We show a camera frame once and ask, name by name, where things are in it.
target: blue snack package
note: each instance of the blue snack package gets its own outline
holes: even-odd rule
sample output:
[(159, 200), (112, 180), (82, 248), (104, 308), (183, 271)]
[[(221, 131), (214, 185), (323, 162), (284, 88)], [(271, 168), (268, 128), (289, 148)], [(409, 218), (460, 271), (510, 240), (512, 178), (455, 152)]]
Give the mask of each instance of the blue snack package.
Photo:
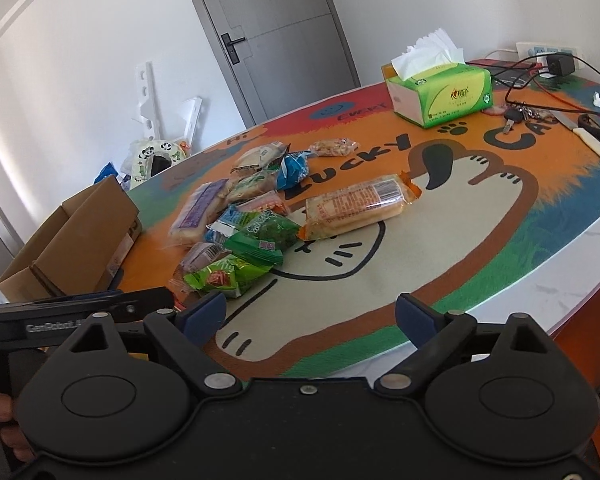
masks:
[(238, 211), (236, 206), (231, 204), (217, 221), (207, 226), (205, 242), (223, 245), (227, 238), (237, 233), (259, 214), (257, 212)]
[(278, 191), (290, 189), (309, 175), (307, 156), (310, 152), (287, 153), (280, 163), (277, 187)]

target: table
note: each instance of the table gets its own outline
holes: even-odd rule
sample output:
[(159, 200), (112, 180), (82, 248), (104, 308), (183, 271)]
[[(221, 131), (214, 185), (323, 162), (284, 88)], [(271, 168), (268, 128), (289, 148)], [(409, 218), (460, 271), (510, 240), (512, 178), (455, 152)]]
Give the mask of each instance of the table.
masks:
[[(548, 83), (590, 106), (600, 86), (570, 76)], [(497, 89), (496, 102), (504, 97)], [(559, 104), (529, 86), (515, 98)], [(408, 171), (422, 197), (387, 222), (299, 242), (280, 269), (242, 298), (205, 351), (251, 376), (364, 375), (374, 380), (413, 351), (395, 326), (401, 292), (440, 312), (481, 321), (530, 313), (555, 331), (600, 286), (600, 160), (557, 121), (528, 121), (505, 136), (502, 117), (473, 114), (423, 130), (397, 117), (384, 84), (296, 110), (227, 139), (130, 192), (146, 232), (123, 264), (123, 290), (168, 283), (181, 248), (166, 232), (187, 196), (228, 175), (246, 150), (282, 140), (292, 150), (350, 137), (350, 157), (310, 161), (285, 199), (303, 221), (307, 197)]]

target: cardboard box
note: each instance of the cardboard box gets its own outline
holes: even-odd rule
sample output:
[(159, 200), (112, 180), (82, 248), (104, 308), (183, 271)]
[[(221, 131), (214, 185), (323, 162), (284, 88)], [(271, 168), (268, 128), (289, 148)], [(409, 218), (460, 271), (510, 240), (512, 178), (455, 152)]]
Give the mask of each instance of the cardboard box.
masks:
[(142, 231), (113, 176), (62, 202), (0, 277), (10, 301), (106, 290)]
[(382, 74), (394, 111), (423, 128), (493, 106), (491, 73), (477, 66), (437, 66), (403, 81), (388, 64)]

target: tissue box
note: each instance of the tissue box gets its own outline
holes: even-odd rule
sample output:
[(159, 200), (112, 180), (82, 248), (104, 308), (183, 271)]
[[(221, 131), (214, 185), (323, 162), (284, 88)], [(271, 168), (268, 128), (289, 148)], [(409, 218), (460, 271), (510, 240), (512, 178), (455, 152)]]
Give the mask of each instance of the tissue box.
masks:
[(391, 64), (382, 67), (394, 111), (423, 128), (446, 123), (493, 106), (488, 70), (447, 64), (403, 81)]

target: door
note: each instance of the door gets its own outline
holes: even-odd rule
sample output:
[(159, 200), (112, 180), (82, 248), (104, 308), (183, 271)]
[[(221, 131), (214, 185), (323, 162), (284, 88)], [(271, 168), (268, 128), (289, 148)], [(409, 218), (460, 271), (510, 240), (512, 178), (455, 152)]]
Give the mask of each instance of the door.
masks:
[(359, 85), (328, 0), (203, 1), (256, 124)]

